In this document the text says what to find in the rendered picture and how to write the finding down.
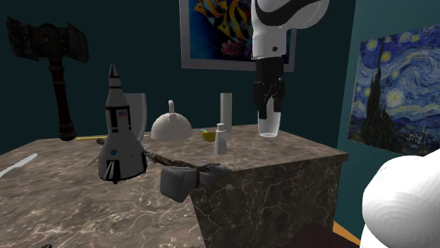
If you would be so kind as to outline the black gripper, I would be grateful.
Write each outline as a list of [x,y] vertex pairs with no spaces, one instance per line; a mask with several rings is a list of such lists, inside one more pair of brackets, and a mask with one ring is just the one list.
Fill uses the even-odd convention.
[[281,56],[256,60],[258,82],[253,83],[253,103],[257,107],[259,119],[267,118],[267,91],[271,88],[274,112],[282,111],[285,96],[283,76],[284,59]]

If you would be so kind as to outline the clear drinking glass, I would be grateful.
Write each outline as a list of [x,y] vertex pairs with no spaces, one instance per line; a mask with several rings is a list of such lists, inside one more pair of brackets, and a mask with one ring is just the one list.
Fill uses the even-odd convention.
[[274,111],[274,99],[267,102],[267,118],[258,118],[259,135],[262,137],[276,137],[281,122],[281,112]]

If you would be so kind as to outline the tall grey cylinder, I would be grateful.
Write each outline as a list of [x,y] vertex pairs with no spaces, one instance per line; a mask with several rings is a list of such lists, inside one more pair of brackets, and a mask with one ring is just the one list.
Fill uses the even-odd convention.
[[220,93],[220,122],[224,124],[225,131],[232,130],[232,94]]

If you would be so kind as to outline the small white bottle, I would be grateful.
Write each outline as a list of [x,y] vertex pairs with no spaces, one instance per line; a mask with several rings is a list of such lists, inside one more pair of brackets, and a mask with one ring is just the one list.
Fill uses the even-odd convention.
[[225,154],[227,152],[226,128],[223,123],[218,123],[214,142],[214,153]]

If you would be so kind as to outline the framed colourful fish picture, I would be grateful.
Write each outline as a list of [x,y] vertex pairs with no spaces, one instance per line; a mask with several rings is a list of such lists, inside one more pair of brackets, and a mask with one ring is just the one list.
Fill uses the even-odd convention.
[[179,0],[183,68],[254,70],[252,0]]

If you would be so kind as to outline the white bell-shaped cloche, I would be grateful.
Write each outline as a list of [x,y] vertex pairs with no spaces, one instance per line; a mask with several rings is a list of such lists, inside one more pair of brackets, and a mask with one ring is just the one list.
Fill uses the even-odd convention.
[[169,100],[169,112],[158,117],[151,129],[150,137],[162,142],[175,142],[192,137],[192,127],[189,120],[175,112],[173,100]]

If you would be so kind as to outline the marble counter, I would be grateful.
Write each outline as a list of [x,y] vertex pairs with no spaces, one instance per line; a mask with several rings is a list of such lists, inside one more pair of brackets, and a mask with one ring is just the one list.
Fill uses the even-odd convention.
[[198,132],[178,142],[144,138],[152,152],[233,172],[177,203],[159,190],[161,166],[113,184],[97,174],[92,141],[40,139],[0,155],[0,248],[282,248],[304,225],[332,228],[347,153],[287,132],[260,137],[235,126],[228,151]]

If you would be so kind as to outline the swirly night sky painting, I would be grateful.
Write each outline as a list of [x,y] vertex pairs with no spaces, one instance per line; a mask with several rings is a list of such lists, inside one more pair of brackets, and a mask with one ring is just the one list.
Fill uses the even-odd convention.
[[440,24],[360,43],[348,139],[405,155],[440,149]]

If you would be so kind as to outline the grey tumbler cup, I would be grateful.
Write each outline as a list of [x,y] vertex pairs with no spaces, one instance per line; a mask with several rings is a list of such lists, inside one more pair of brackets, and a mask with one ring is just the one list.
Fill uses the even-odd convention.
[[137,139],[141,142],[147,125],[147,102],[143,93],[125,94],[130,107],[131,129]]

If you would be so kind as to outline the grey and black rocket model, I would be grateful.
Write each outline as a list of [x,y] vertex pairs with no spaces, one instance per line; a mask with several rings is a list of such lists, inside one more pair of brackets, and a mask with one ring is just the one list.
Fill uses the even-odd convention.
[[99,177],[116,184],[145,173],[147,162],[145,149],[132,131],[130,106],[114,64],[109,69],[105,110],[108,135],[98,156]]

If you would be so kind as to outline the large dark war hammer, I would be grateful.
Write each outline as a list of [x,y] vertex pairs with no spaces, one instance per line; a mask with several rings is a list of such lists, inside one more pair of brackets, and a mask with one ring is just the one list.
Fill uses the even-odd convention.
[[63,59],[88,62],[90,55],[86,35],[70,23],[66,27],[50,23],[34,27],[10,16],[6,18],[6,29],[11,51],[17,57],[48,60],[58,106],[59,139],[65,142],[74,140],[76,131],[68,109]]

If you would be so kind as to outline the white knife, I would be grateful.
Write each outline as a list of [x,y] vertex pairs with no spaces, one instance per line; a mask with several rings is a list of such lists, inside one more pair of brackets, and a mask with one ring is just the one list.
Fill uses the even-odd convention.
[[31,154],[31,155],[25,157],[24,159],[20,160],[19,162],[13,164],[12,166],[9,166],[8,168],[3,169],[2,171],[0,171],[0,178],[3,177],[8,172],[10,172],[11,170],[13,170],[15,168],[20,168],[20,167],[24,166],[25,164],[31,162],[37,156],[38,156],[38,154]]

